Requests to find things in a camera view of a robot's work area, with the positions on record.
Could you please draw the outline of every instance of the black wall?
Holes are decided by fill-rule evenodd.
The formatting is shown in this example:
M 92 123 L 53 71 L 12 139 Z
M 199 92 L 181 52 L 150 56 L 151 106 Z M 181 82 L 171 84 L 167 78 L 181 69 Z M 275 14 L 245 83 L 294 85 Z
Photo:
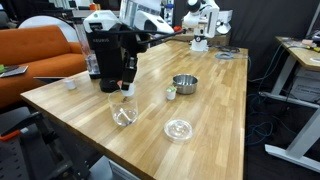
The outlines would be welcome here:
M 216 0 L 220 10 L 233 10 L 230 45 L 249 49 L 252 69 L 248 79 L 262 77 L 278 47 L 275 36 L 304 38 L 319 0 Z M 175 25 L 188 12 L 186 0 L 175 1 Z M 274 82 L 277 77 L 266 79 Z

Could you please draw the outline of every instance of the couch cushion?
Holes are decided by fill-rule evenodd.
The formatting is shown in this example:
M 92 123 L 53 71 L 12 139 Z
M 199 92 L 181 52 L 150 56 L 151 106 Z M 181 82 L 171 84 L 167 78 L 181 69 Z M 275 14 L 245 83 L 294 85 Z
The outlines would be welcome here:
M 19 65 L 70 53 L 70 45 L 55 25 L 0 31 L 0 64 Z
M 20 66 L 29 68 L 22 75 L 0 78 L 0 108 L 21 101 L 21 93 L 45 85 L 33 77 L 68 77 L 86 70 L 82 54 L 64 54 Z

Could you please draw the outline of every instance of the metal bowl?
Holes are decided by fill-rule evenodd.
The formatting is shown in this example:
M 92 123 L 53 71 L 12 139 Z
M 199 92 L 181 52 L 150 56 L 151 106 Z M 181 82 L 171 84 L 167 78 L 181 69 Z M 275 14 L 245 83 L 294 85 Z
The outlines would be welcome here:
M 192 94 L 196 91 L 198 79 L 190 74 L 178 74 L 173 77 L 173 85 L 177 93 Z

